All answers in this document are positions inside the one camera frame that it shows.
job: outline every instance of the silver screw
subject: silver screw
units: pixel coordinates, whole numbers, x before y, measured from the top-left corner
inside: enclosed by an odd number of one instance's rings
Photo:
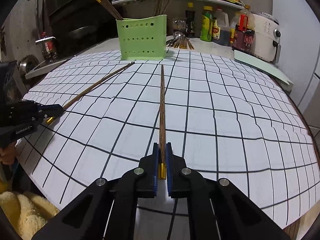
[[[189,175],[189,174],[191,173],[191,170],[190,170],[189,168],[183,168],[183,169],[181,170],[181,172],[182,172],[182,174],[184,174],[184,175]]]
[[[143,168],[135,168],[133,172],[137,175],[140,175],[144,172],[144,170]]]
[[[229,185],[229,180],[223,178],[219,180],[220,185],[222,186],[228,186]]]
[[[96,180],[97,186],[103,186],[106,183],[106,180],[104,178],[99,178]]]

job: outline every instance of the white grid paper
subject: white grid paper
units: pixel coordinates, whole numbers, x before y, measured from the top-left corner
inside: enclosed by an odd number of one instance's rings
[[[74,57],[24,99],[64,105],[130,63],[120,56]],[[162,61],[135,61],[19,142],[21,165],[53,204],[63,208],[96,178],[119,178],[152,153],[159,140],[161,64],[167,141],[188,167],[206,178],[230,179],[281,228],[316,203],[320,177],[312,140],[281,88],[233,60],[174,49]],[[166,237],[173,200],[163,183],[156,199],[139,199],[135,239]],[[185,200],[176,213],[172,237],[188,239]]]

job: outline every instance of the yellow towel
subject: yellow towel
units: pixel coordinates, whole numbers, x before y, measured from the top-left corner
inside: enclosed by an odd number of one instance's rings
[[[34,234],[59,212],[43,197],[31,192],[3,192],[5,189],[6,186],[0,181],[0,206],[23,240],[31,240]]]

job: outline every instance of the green plastic basket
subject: green plastic basket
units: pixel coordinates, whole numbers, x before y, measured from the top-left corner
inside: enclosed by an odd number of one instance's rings
[[[165,58],[167,16],[117,20],[122,60]]]

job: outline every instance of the human hand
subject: human hand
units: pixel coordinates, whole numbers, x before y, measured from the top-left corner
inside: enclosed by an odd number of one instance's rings
[[[0,162],[6,165],[11,165],[16,157],[16,143],[17,141],[9,144],[5,149],[0,148]]]

